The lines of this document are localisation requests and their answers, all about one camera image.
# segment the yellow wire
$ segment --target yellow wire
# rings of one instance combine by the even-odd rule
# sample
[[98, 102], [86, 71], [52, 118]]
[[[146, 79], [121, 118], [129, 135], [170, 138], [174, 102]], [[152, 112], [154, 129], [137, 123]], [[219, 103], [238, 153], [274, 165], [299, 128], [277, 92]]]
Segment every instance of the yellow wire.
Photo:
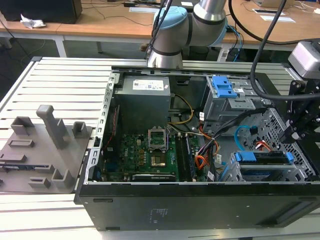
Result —
[[187, 100], [185, 100], [182, 96], [178, 95], [178, 94], [175, 94], [176, 96], [178, 96], [179, 98], [181, 98], [190, 108], [190, 111], [191, 111], [191, 115], [190, 117], [185, 120], [185, 121], [168, 121], [168, 124], [186, 124], [188, 122], [191, 121], [191, 119], [194, 117], [194, 110], [192, 109], [191, 105], [188, 103]]

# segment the motherboard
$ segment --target motherboard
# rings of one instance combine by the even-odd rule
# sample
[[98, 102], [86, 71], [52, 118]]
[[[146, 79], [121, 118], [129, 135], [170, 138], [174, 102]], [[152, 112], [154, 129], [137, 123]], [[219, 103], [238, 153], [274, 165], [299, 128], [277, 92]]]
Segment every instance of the motherboard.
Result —
[[[131, 182], [137, 177], [141, 181], [151, 181], [155, 176], [169, 176], [168, 180], [180, 181], [179, 164], [184, 161], [177, 154], [176, 143], [180, 137], [177, 135], [153, 134], [123, 134], [120, 138], [119, 148], [116, 157], [105, 155], [102, 175], [109, 182]], [[157, 149], [154, 146], [165, 145], [165, 149]], [[199, 142], [196, 136], [188, 137], [188, 148], [190, 160], [194, 167], [193, 159], [199, 149]], [[191, 170], [194, 178], [195, 169]]]

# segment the floor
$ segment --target floor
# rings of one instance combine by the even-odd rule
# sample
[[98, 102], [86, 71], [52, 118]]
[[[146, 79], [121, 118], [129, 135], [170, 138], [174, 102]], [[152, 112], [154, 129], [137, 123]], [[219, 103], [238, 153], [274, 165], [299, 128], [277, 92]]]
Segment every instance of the floor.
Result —
[[[0, 47], [0, 100], [6, 95], [10, 87], [14, 84], [16, 79], [25, 69], [30, 59], [21, 49], [15, 39], [11, 39], [12, 48], [5, 49]], [[58, 57], [58, 50], [53, 40], [42, 39], [18, 39], [18, 42], [23, 46], [31, 57]], [[144, 52], [139, 51], [140, 44], [138, 43], [116, 43], [103, 42], [103, 53], [98, 53], [95, 42], [90, 41], [65, 41], [65, 49], [70, 58], [113, 58], [113, 59], [143, 59]], [[209, 49], [206, 61], [216, 61], [219, 54], [219, 48]], [[190, 52], [197, 52], [198, 54], [190, 54], [191, 57], [183, 56], [184, 59], [189, 60], [203, 60], [200, 59], [203, 55], [203, 49], [190, 49]], [[233, 50], [229, 56], [228, 61], [233, 61], [237, 54], [237, 49]], [[255, 50], [242, 50], [237, 62], [252, 62]], [[286, 62], [288, 59], [288, 52], [276, 52], [272, 54], [271, 51], [264, 51], [261, 62], [270, 63]]]

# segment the green circuit board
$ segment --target green circuit board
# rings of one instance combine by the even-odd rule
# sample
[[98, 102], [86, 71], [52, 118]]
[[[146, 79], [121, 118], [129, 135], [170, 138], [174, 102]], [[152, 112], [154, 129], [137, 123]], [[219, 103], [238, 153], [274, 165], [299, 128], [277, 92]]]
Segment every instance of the green circuit board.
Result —
[[[199, 148], [198, 139], [191, 137], [189, 140], [192, 151], [196, 152]], [[175, 136], [169, 135], [166, 141], [168, 143], [166, 152], [158, 149], [150, 152], [148, 134], [124, 134], [121, 137], [116, 162], [111, 163], [106, 159], [103, 174], [109, 182], [127, 181], [134, 174], [174, 175], [178, 182]], [[151, 142], [163, 144], [163, 134], [153, 135]]]

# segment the desk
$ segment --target desk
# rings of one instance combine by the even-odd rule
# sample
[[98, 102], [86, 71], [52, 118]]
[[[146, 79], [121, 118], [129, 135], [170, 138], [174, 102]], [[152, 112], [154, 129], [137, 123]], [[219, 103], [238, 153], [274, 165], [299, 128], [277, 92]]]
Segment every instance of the desk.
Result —
[[[82, 15], [76, 24], [61, 24], [61, 23], [48, 23], [47, 27], [39, 29], [25, 28], [20, 22], [6, 22], [4, 24], [17, 38], [32, 38], [32, 39], [50, 39], [54, 40], [59, 52], [60, 57], [66, 57], [67, 53], [64, 47], [64, 41], [94, 41], [97, 42], [98, 52], [101, 52], [100, 42], [117, 42], [117, 43], [148, 43], [151, 38], [153, 14], [152, 13], [136, 13], [129, 12], [129, 8], [118, 5], [116, 2], [113, 6], [102, 7], [104, 5], [95, 5], [97, 8], [91, 8], [91, 0], [82, 0], [83, 9]], [[94, 3], [101, 3], [99, 0], [93, 0]], [[308, 2], [309, 6], [320, 7], [318, 3]], [[263, 37], [270, 25], [269, 21], [264, 21], [259, 14], [248, 11], [252, 8], [259, 8], [255, 3], [245, 2], [244, 0], [233, 0], [233, 8], [238, 19], [250, 31], [256, 35]], [[229, 13], [228, 3], [225, 6], [226, 13]], [[274, 41], [288, 41], [305, 38], [317, 38], [320, 35], [319, 22], [320, 15], [311, 14], [301, 11], [296, 7], [290, 7], [288, 10], [289, 17], [296, 21], [291, 22], [278, 22], [271, 34], [270, 39]], [[134, 23], [123, 17], [111, 16], [124, 16], [137, 23], [142, 23], [143, 26]], [[228, 16], [230, 25], [235, 25], [231, 16]], [[257, 49], [260, 42], [253, 39], [238, 29], [244, 37], [244, 49]], [[6, 32], [3, 26], [0, 26], [0, 37], [11, 37]], [[222, 43], [217, 45], [221, 47], [219, 54], [219, 61], [225, 61], [236, 38], [233, 33], [227, 33]], [[267, 44], [267, 50], [282, 50], [291, 51], [294, 45], [280, 46]]]
[[[96, 127], [111, 66], [144, 66], [142, 59], [88, 59], [44, 57], [31, 61], [0, 102], [0, 149], [13, 130], [16, 116], [41, 120], [40, 104], [51, 104], [65, 124], [81, 119]], [[184, 61], [188, 69], [248, 72], [249, 62]], [[260, 63], [257, 71], [268, 75], [282, 94], [299, 79], [281, 64]], [[0, 239], [95, 240], [208, 240], [265, 236], [265, 240], [319, 239], [320, 209], [285, 228], [105, 231], [98, 232], [84, 206], [73, 203], [74, 194], [7, 194], [0, 192]]]
[[[308, 6], [320, 8], [320, 4], [317, 2], [306, 2]], [[255, 35], [263, 38], [265, 33], [270, 26], [271, 21], [265, 21], [260, 16], [271, 16], [270, 14], [257, 14], [252, 9], [264, 9], [264, 7], [259, 7], [253, 1], [244, 0], [233, 0], [232, 1], [233, 11], [239, 21], [250, 30]], [[224, 7], [225, 12], [228, 14], [228, 0]], [[295, 22], [277, 22], [275, 25], [269, 40], [277, 42], [286, 42], [300, 39], [313, 39], [320, 37], [320, 15], [315, 13], [307, 13], [302, 10], [291, 6], [283, 11], [285, 16], [292, 18]], [[231, 26], [235, 25], [235, 21], [229, 15], [227, 16], [228, 23]], [[258, 49], [260, 46], [260, 41], [254, 39], [253, 37], [246, 34], [240, 27], [237, 30], [243, 35], [244, 44], [243, 49]], [[219, 61], [224, 62], [229, 53], [229, 49], [234, 45], [236, 39], [233, 33], [227, 33], [220, 44], [221, 50], [219, 53]], [[295, 48], [294, 45], [273, 45], [266, 44], [265, 50], [275, 50], [275, 51], [292, 51]]]

